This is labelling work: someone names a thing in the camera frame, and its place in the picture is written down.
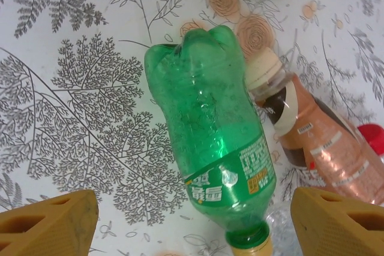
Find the brown drink bottle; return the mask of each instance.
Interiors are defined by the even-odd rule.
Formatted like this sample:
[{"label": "brown drink bottle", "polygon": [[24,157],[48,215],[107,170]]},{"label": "brown drink bottle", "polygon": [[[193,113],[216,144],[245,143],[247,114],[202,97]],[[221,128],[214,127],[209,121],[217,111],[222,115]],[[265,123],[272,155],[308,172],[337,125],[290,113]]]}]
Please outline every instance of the brown drink bottle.
[{"label": "brown drink bottle", "polygon": [[247,88],[267,112],[285,154],[308,185],[384,203],[384,165],[358,129],[314,97],[265,49],[250,59]]}]

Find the clear plastic bottle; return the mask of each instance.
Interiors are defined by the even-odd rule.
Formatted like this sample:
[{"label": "clear plastic bottle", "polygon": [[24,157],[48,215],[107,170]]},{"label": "clear plastic bottle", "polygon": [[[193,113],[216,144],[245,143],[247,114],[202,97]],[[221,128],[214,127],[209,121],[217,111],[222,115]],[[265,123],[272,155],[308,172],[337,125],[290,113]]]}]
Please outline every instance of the clear plastic bottle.
[{"label": "clear plastic bottle", "polygon": [[384,202],[384,166],[358,129],[314,97],[265,49],[247,65],[247,87],[307,185],[371,204]]},{"label": "clear plastic bottle", "polygon": [[180,45],[153,46],[145,73],[193,206],[226,229],[235,255],[270,254],[264,215],[276,176],[233,32],[196,29]]},{"label": "clear plastic bottle", "polygon": [[271,229],[274,244],[273,256],[302,256],[300,243],[290,215],[290,202],[270,205],[266,211],[266,221]]}]

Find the tablecloth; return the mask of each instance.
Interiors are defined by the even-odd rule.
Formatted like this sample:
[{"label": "tablecloth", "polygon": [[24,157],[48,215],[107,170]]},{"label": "tablecloth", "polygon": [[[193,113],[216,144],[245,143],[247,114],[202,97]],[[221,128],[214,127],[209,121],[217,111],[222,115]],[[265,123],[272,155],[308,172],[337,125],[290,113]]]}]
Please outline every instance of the tablecloth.
[{"label": "tablecloth", "polygon": [[[273,46],[353,123],[384,125],[383,14],[383,0],[0,0],[1,211],[89,188],[100,205],[92,256],[231,255],[187,200],[146,49],[224,24],[246,57]],[[260,117],[273,201],[290,200],[301,178]]]}]

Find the bottle label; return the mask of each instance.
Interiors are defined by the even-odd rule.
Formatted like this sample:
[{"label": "bottle label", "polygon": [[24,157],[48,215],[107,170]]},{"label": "bottle label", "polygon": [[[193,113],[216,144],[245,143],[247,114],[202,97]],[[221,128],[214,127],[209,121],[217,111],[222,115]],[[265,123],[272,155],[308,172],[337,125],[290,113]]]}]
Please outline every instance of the bottle label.
[{"label": "bottle label", "polygon": [[275,177],[264,136],[207,165],[185,180],[191,201],[231,206],[263,191]]}]

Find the yellow foam block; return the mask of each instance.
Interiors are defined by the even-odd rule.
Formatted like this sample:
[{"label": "yellow foam block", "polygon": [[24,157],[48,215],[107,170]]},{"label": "yellow foam block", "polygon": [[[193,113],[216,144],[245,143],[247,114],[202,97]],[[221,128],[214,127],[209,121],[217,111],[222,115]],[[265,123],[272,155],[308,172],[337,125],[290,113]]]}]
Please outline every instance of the yellow foam block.
[{"label": "yellow foam block", "polygon": [[384,208],[297,188],[291,216],[305,256],[383,256]]},{"label": "yellow foam block", "polygon": [[91,190],[0,213],[0,256],[87,256],[97,220]]}]

